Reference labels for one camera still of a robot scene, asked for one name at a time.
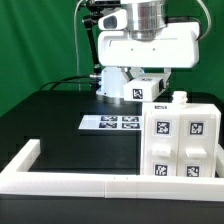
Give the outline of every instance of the green wall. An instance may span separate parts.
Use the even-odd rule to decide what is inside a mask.
[[[224,1],[207,0],[210,35],[200,42],[200,62],[173,71],[171,88],[213,93],[224,101]],[[0,115],[46,82],[76,74],[75,0],[0,0]],[[191,15],[207,23],[196,0],[168,0],[170,16]],[[81,74],[92,72],[85,29],[78,17]]]

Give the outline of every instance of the metal cylinder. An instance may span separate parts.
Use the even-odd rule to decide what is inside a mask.
[[[166,26],[167,0],[122,5],[128,14],[130,38],[150,41]]]

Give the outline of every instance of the paper sheet with markers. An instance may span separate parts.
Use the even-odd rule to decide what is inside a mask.
[[[83,130],[141,130],[141,116],[85,115],[79,129]]]

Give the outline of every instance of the black tabletop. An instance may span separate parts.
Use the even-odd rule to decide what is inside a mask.
[[[191,93],[189,102],[223,104]],[[170,102],[164,94],[157,99]],[[0,118],[0,169],[31,138],[43,172],[139,174],[140,131],[79,130],[84,115],[141,115],[141,104],[99,102],[91,92],[42,91]],[[223,145],[223,128],[220,143]],[[0,196],[0,223],[221,223],[224,203],[44,196]]]

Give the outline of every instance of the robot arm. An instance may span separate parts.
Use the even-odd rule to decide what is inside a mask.
[[[103,13],[98,21],[98,57],[105,66],[99,98],[152,102],[168,87],[171,68],[191,68],[198,62],[200,24],[186,17],[168,19],[167,0],[88,3],[95,7],[88,7],[92,15]],[[164,68],[164,73],[145,74],[143,68]],[[136,90],[141,97],[134,97]]]

